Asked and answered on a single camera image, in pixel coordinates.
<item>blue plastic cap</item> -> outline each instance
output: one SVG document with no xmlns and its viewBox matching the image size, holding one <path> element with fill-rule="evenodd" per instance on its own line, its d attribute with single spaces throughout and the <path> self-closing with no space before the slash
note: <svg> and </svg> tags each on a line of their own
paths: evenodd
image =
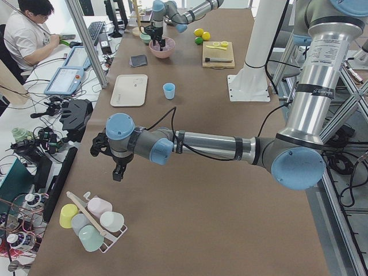
<svg viewBox="0 0 368 276">
<path fill-rule="evenodd" d="M 310 36 L 300 36 L 293 34 L 293 41 L 297 46 L 311 46 L 312 38 Z"/>
<path fill-rule="evenodd" d="M 322 178 L 324 169 L 325 163 L 318 152 L 298 147 L 277 156 L 271 166 L 271 173 L 285 187 L 305 190 Z"/>
<path fill-rule="evenodd" d="M 106 122 L 106 135 L 111 140 L 122 140 L 134 131 L 133 119 L 125 113 L 116 113 Z"/>
<path fill-rule="evenodd" d="M 154 12 L 160 12 L 165 8 L 165 4 L 160 0 L 154 0 L 154 3 L 152 5 L 152 10 Z"/>
<path fill-rule="evenodd" d="M 368 16 L 367 0 L 330 0 L 336 10 L 353 17 Z"/>
<path fill-rule="evenodd" d="M 151 152 L 149 153 L 149 160 L 159 165 L 165 165 L 173 151 L 173 147 L 173 142 L 166 138 L 161 138 L 152 147 Z"/>
<path fill-rule="evenodd" d="M 187 24 L 178 24 L 178 25 L 175 26 L 175 28 L 178 30 L 179 33 L 182 33 L 188 28 L 188 25 Z"/>
</svg>

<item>pink bowl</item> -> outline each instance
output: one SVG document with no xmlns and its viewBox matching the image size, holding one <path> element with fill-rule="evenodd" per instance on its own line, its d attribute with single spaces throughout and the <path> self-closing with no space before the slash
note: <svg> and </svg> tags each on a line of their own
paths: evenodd
<svg viewBox="0 0 368 276">
<path fill-rule="evenodd" d="M 169 37 L 164 37 L 164 39 L 166 39 L 166 46 L 162 48 L 162 51 L 160 51 L 160 45 L 157 41 L 155 46 L 153 46 L 152 40 L 148 45 L 152 54 L 159 59 L 166 59 L 175 51 L 175 41 Z"/>
</svg>

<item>person's hand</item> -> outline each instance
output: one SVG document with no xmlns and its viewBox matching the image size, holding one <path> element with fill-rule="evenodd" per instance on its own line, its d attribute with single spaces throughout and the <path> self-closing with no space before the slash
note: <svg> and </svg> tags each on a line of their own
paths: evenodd
<svg viewBox="0 0 368 276">
<path fill-rule="evenodd" d="M 59 41 L 60 41 L 60 37 L 57 34 L 53 34 L 50 36 L 50 44 L 54 46 L 54 48 L 56 48 L 59 45 Z"/>
</svg>

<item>green bowl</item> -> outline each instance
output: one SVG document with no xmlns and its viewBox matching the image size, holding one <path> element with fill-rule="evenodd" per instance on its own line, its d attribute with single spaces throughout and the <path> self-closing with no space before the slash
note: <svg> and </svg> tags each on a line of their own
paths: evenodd
<svg viewBox="0 0 368 276">
<path fill-rule="evenodd" d="M 146 44 L 150 43 L 150 41 L 151 41 L 151 36 L 149 36 L 148 34 L 140 33 L 139 37 Z"/>
</svg>

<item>white shirt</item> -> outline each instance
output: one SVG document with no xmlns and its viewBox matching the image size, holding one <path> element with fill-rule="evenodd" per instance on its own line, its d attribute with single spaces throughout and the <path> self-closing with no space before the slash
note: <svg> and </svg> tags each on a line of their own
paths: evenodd
<svg viewBox="0 0 368 276">
<path fill-rule="evenodd" d="M 17 11 L 11 13 L 5 27 L 4 42 L 20 69 L 31 70 L 33 67 L 28 65 L 23 57 L 34 53 L 49 41 L 49 35 L 38 28 L 36 23 L 30 22 Z"/>
</svg>

